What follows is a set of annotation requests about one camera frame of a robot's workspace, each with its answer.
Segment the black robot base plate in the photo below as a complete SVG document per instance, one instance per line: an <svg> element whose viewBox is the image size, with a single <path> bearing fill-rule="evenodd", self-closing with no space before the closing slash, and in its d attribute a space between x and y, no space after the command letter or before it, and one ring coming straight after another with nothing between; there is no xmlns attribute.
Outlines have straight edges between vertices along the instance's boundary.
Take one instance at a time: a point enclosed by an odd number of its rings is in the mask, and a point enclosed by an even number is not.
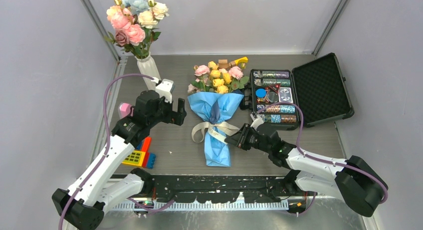
<svg viewBox="0 0 423 230"><path fill-rule="evenodd" d="M153 187L132 198L147 198L160 203L213 204L234 203L239 197L245 203L278 203L286 197L312 197L277 176L223 175L154 175Z"/></svg>

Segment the yellow grid toy block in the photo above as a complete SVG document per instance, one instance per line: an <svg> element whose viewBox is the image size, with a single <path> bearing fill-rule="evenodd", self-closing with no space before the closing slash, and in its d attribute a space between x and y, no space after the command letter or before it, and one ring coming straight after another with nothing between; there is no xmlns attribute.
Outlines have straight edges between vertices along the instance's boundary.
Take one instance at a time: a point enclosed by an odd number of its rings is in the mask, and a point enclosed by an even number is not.
<svg viewBox="0 0 423 230"><path fill-rule="evenodd" d="M145 155L145 152L134 150L122 161L122 164L127 166L142 167Z"/></svg>

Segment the white ribbed vase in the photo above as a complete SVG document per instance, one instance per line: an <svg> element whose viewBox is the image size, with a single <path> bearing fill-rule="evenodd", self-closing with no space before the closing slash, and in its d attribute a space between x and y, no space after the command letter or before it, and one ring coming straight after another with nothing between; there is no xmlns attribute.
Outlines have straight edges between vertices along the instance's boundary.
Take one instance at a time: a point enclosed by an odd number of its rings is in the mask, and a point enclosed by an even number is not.
<svg viewBox="0 0 423 230"><path fill-rule="evenodd" d="M141 59L135 57L135 59L137 60L137 66L141 74L156 78L158 80L162 79L156 63L150 54L145 58ZM157 84L156 82L149 78L144 78L144 81L149 90L155 90Z"/></svg>

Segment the yellow wooden arch block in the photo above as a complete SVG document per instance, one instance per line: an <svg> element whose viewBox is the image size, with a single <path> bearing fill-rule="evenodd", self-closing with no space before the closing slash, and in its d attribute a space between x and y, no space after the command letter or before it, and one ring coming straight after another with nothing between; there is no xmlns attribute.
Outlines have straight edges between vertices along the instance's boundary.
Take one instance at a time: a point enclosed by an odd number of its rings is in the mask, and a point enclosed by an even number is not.
<svg viewBox="0 0 423 230"><path fill-rule="evenodd" d="M234 60L235 65L247 64L248 58L246 56Z"/></svg>

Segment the blue round chip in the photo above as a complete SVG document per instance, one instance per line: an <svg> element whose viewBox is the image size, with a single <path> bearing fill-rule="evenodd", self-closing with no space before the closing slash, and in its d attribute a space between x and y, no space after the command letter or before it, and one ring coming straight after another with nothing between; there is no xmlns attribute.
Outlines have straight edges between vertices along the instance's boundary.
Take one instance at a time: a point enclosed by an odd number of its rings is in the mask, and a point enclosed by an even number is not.
<svg viewBox="0 0 423 230"><path fill-rule="evenodd" d="M255 95L257 98L264 98L266 94L267 94L267 91L266 89L263 89L263 88L257 89L255 92Z"/></svg>

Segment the black poker chip case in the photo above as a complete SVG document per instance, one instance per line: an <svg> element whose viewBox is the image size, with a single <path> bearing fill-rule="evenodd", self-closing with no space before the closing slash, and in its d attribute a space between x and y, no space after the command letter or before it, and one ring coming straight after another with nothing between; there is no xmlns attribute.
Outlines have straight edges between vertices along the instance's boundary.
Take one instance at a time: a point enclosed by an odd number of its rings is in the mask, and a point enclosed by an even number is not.
<svg viewBox="0 0 423 230"><path fill-rule="evenodd" d="M252 69L243 89L242 110L251 110L278 130L294 130L347 119L355 111L346 78L334 53L326 54L292 70ZM294 103L280 102L278 89L289 87ZM266 89L264 98L257 98L257 89Z"/></svg>

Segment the playing card deck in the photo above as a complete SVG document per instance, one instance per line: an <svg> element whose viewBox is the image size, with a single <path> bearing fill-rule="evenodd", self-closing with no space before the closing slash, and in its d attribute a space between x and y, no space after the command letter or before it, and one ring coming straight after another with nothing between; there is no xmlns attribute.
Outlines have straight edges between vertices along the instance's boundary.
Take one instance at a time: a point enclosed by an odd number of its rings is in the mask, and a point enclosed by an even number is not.
<svg viewBox="0 0 423 230"><path fill-rule="evenodd" d="M278 98L280 102L294 103L292 90L289 87L280 87L278 89Z"/></svg>

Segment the orange toy bar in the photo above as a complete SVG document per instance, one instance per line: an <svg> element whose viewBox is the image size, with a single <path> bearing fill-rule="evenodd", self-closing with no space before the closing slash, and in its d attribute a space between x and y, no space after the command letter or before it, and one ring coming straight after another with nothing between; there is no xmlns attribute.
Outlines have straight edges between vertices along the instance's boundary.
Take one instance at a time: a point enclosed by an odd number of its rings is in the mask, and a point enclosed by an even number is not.
<svg viewBox="0 0 423 230"><path fill-rule="evenodd" d="M143 140L143 146L142 146L141 151L146 153L145 157L148 156L148 153L150 153L149 148L150 148L151 140L152 140L151 137L146 137ZM144 162L143 162L143 166L142 166L143 168L145 168L145 161L146 160L144 158Z"/></svg>

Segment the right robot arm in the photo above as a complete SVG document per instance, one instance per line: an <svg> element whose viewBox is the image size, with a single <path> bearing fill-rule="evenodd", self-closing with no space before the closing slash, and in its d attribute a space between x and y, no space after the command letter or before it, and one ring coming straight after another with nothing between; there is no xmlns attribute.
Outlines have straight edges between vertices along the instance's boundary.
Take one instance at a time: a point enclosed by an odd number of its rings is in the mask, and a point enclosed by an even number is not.
<svg viewBox="0 0 423 230"><path fill-rule="evenodd" d="M371 217L388 198L388 185L362 158L336 159L307 152L282 140L268 123L257 128L244 124L225 142L243 150L261 150L273 164L289 169L285 190L291 195L305 191L331 196L364 217Z"/></svg>

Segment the pink flowers in vase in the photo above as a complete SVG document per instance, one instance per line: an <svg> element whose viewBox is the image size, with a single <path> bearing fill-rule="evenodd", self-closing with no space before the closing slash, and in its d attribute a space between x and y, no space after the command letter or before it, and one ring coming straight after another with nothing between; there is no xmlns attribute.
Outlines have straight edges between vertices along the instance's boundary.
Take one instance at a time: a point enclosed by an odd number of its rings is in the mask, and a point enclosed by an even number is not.
<svg viewBox="0 0 423 230"><path fill-rule="evenodd" d="M156 0L114 0L106 15L114 31L104 39L125 53L145 59L152 43L161 35L157 25L169 16L169 8Z"/></svg>

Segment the cream satin ribbon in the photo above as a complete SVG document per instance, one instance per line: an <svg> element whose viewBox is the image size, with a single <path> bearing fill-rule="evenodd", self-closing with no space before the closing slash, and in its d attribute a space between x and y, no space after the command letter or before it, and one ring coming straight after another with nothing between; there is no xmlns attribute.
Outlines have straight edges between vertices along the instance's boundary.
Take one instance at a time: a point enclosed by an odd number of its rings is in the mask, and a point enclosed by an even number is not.
<svg viewBox="0 0 423 230"><path fill-rule="evenodd" d="M206 132L213 137L214 139L226 144L225 141L226 136L232 136L239 130L238 127L233 126L225 121L218 123L218 124L212 124L210 122L202 122L197 124L191 132L192 140L195 143L200 143L205 139ZM195 140L195 134L200 131L202 138L200 140Z"/></svg>

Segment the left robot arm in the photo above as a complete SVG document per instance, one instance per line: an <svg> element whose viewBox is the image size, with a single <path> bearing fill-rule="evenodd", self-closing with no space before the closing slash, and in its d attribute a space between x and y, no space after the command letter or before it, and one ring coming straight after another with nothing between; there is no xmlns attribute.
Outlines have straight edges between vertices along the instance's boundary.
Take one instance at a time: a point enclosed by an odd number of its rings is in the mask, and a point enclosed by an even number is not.
<svg viewBox="0 0 423 230"><path fill-rule="evenodd" d="M116 169L150 135L158 123L181 126L187 115L185 100L178 99L173 110L168 99L171 94L159 94L154 90L143 91L112 129L105 147L66 190L57 189L52 200L61 216L78 230L94 230L105 214L125 199L138 194L147 197L152 193L154 180L143 169L135 168L119 182L105 187Z"/></svg>

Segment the blue paper bouquet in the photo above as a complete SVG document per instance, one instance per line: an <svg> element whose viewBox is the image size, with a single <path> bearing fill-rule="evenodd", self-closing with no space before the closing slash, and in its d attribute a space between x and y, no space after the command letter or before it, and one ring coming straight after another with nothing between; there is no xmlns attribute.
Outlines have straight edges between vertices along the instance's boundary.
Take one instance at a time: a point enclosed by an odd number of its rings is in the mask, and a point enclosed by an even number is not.
<svg viewBox="0 0 423 230"><path fill-rule="evenodd" d="M233 117L244 99L243 89L249 82L249 77L243 72L245 66L240 64L230 69L219 69L218 62L214 61L194 66L196 78L188 85L188 102L202 122L218 124ZM214 139L207 132L201 143L204 143L207 166L231 166L227 143Z"/></svg>

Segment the blue studded toy brick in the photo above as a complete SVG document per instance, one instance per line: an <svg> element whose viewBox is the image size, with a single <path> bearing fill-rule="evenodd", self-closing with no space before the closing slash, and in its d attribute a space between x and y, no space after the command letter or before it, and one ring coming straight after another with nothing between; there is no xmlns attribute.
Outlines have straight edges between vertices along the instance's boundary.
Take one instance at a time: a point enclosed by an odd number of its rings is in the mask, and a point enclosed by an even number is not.
<svg viewBox="0 0 423 230"><path fill-rule="evenodd" d="M153 169L156 161L156 155L153 153L148 153L148 156L145 157L145 160L145 168Z"/></svg>

